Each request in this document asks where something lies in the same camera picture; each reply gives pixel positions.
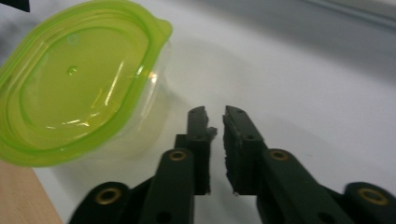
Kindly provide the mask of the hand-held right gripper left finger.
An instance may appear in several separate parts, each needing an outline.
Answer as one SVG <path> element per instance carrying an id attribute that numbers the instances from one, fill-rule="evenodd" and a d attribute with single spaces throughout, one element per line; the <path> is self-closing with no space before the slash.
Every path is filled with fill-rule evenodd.
<path id="1" fill-rule="evenodd" d="M 151 178 L 139 224 L 193 224 L 194 197 L 210 192 L 211 141 L 217 130 L 208 125 L 205 108 L 188 112 L 187 132 L 176 136 Z"/>

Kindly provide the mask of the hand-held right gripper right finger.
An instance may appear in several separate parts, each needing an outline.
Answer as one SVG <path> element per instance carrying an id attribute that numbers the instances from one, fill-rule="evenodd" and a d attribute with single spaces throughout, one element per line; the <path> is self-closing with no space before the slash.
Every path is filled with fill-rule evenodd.
<path id="1" fill-rule="evenodd" d="M 239 195 L 255 195 L 263 224 L 354 224 L 331 194 L 288 151 L 269 148 L 246 111 L 223 115 L 227 177 Z"/>

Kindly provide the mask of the green-lidded round plastic container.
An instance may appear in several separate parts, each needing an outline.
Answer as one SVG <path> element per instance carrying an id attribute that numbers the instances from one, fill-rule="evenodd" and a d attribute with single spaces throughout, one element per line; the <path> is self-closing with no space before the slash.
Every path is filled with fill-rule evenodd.
<path id="1" fill-rule="evenodd" d="M 51 166 L 110 140 L 156 84 L 171 34 L 129 0 L 91 0 L 39 23 L 0 66 L 0 160 Z"/>

